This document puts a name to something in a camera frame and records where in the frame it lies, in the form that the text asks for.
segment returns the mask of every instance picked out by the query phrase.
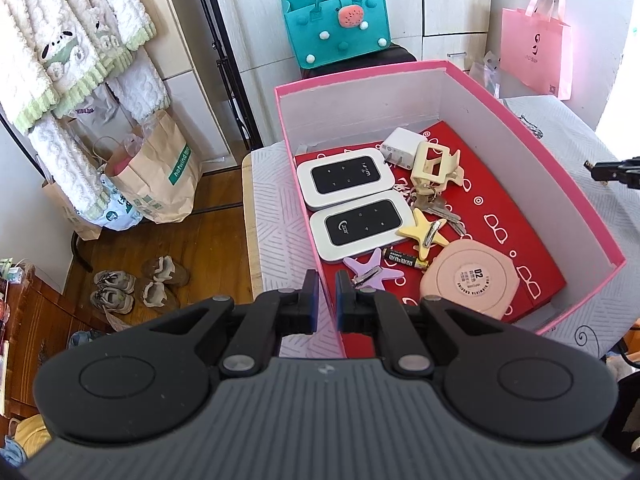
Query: pink bag handle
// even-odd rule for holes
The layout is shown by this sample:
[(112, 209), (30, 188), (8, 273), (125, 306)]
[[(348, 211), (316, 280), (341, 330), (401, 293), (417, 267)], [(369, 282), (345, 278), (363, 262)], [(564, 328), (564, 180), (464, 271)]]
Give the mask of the pink bag handle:
[[(527, 7), (527, 12), (525, 13), (527, 16), (533, 16), (533, 13), (535, 12), (536, 7), (538, 6), (538, 1), (539, 0), (530, 0), (529, 6)], [(551, 20), (551, 17), (553, 16), (555, 4), (556, 2), (554, 1), (551, 4), (551, 8), (549, 9), (549, 12), (546, 14), (546, 20), (548, 22)], [(566, 0), (558, 0), (558, 20), (560, 22), (564, 22), (565, 10), (566, 10)]]

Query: white wifi device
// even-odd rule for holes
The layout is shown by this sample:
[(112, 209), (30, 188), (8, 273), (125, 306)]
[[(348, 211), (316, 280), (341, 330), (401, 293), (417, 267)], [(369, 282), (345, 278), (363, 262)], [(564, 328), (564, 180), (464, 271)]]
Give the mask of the white wifi device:
[(391, 189), (394, 174), (376, 148), (362, 148), (303, 162), (296, 169), (312, 211)]
[(415, 225), (414, 215), (393, 190), (322, 209), (309, 219), (318, 255), (326, 262), (398, 243), (404, 237), (396, 231), (406, 224)]

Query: brown slipper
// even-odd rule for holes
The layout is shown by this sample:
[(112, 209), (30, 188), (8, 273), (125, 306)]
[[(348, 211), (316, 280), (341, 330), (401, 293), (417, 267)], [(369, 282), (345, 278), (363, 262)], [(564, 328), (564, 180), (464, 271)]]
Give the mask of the brown slipper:
[(155, 282), (148, 278), (139, 278), (136, 280), (134, 295), (139, 303), (163, 314), (180, 308), (178, 298), (174, 296), (164, 283)]
[(142, 275), (165, 285), (185, 286), (191, 277), (189, 271), (171, 256), (160, 256), (142, 264)]

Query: round label sticker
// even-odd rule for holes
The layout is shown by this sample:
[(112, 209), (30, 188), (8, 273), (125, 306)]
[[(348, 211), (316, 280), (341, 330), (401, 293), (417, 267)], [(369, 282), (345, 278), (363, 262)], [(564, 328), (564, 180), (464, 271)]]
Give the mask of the round label sticker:
[(489, 289), (491, 279), (481, 264), (465, 264), (456, 271), (456, 286), (468, 296), (480, 296)]

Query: brown paper bag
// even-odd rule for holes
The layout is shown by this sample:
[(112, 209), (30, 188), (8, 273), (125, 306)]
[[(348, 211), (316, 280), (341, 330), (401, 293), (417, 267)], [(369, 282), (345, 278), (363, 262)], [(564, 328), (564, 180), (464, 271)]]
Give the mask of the brown paper bag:
[(60, 186), (56, 183), (50, 184), (44, 181), (42, 184), (42, 190), (45, 195), (62, 211), (62, 215), (71, 222), (74, 231), (78, 233), (78, 236), (82, 240), (97, 240), (100, 236), (102, 228), (97, 225), (93, 225), (82, 218), (76, 213), (75, 208), (71, 205), (71, 202), (66, 195), (60, 189)]
[(180, 222), (193, 210), (202, 174), (200, 159), (164, 110), (150, 120), (157, 124), (138, 154), (114, 174), (114, 168), (127, 157), (122, 146), (117, 148), (104, 173), (145, 217), (157, 224)]

